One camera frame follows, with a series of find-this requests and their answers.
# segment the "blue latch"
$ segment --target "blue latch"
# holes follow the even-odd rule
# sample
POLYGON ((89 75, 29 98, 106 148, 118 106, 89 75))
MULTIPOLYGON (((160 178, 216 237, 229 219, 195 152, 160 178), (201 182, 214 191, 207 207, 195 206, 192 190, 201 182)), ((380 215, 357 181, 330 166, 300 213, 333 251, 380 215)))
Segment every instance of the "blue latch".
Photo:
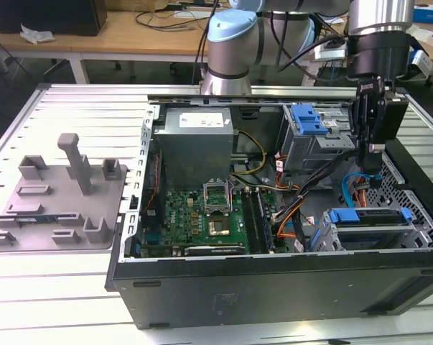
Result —
POLYGON ((359 222, 360 217, 353 208, 333 208, 328 212, 331 222, 333 223, 349 223, 359 222))
POLYGON ((318 115, 310 104, 293 104, 291 113, 299 126, 299 133, 304 135, 326 135, 328 130, 323 126, 318 115))
POLYGON ((411 211, 408 208, 403 207, 401 209, 401 214, 403 215, 403 217, 406 219, 406 221, 408 223, 412 222, 412 213, 411 213, 411 211))

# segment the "sticker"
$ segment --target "sticker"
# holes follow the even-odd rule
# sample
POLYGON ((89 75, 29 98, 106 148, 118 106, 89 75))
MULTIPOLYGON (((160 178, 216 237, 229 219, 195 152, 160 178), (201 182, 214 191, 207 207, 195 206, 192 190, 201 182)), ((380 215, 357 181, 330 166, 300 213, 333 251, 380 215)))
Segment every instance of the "sticker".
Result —
POLYGON ((337 122, 334 120, 323 120, 322 123, 325 127, 337 127, 337 122))
POLYGON ((305 221, 304 223, 302 223, 303 226, 308 226, 308 225, 315 226, 315 218, 313 216, 307 217, 306 219, 307 219, 307 221, 305 221))
POLYGON ((294 241, 294 248, 296 248, 296 250, 299 253, 303 253, 304 252, 304 246, 301 244, 301 242, 298 241, 298 239, 296 239, 296 241, 294 241))
POLYGON ((283 172, 283 162, 281 160, 277 160, 276 163, 276 171, 278 171, 279 173, 283 172))
POLYGON ((37 219, 36 218, 17 218, 17 221, 26 221, 26 222, 31 221, 32 223, 36 223, 37 219))
POLYGON ((223 128, 223 113, 182 113, 181 128, 223 128))

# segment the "metal workbench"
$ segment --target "metal workbench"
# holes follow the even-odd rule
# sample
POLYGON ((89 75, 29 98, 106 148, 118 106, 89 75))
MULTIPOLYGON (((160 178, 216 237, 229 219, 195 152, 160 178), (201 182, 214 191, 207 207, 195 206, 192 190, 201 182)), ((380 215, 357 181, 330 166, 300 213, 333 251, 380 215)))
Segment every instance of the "metal workbench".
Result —
MULTIPOLYGON (((254 88, 258 95, 348 98, 352 88, 254 88)), ((24 155, 67 164, 56 142, 77 132, 90 163, 118 157, 134 169, 148 96, 198 94, 188 86, 48 86, 35 91, 0 141, 0 211, 24 155)), ((412 99, 399 139, 433 181, 433 120, 412 99)), ((127 183, 133 177, 127 176, 127 183)), ((131 195, 126 186, 124 196, 131 195)), ((128 208, 122 201, 121 212, 128 208)), ((433 344, 433 296, 402 316, 138 331, 104 283, 110 251, 0 254, 0 344, 433 344)))

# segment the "cardboard box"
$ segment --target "cardboard box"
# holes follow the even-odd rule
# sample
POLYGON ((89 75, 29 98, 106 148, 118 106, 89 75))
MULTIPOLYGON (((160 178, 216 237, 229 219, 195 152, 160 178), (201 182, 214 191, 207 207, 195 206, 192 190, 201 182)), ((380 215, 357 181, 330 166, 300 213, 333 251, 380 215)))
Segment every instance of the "cardboard box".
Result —
POLYGON ((169 0, 106 0, 109 11, 150 11, 167 7, 169 0))

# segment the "yellow wire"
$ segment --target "yellow wire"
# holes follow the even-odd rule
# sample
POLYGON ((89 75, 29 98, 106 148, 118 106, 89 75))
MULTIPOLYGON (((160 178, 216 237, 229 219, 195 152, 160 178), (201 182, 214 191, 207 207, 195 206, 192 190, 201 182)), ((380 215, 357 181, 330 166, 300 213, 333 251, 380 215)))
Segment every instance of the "yellow wire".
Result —
POLYGON ((262 170, 263 167, 264 167, 264 165, 266 165, 266 163, 267 163, 267 159, 266 159, 267 152, 264 151, 264 149, 262 148, 261 144, 259 144, 259 142, 256 139, 254 139, 254 137, 251 134, 249 134, 249 133, 247 133, 245 131, 240 131, 240 130, 239 130, 239 132, 245 134, 248 138, 250 138, 251 140, 253 140, 253 142, 256 144, 257 147, 259 147, 259 149, 262 152, 262 161, 261 161, 261 165, 259 165, 255 169, 248 170, 248 171, 240 171, 240 172, 234 171, 234 172, 231 172, 231 175, 251 175, 251 174, 257 173, 258 171, 262 170))

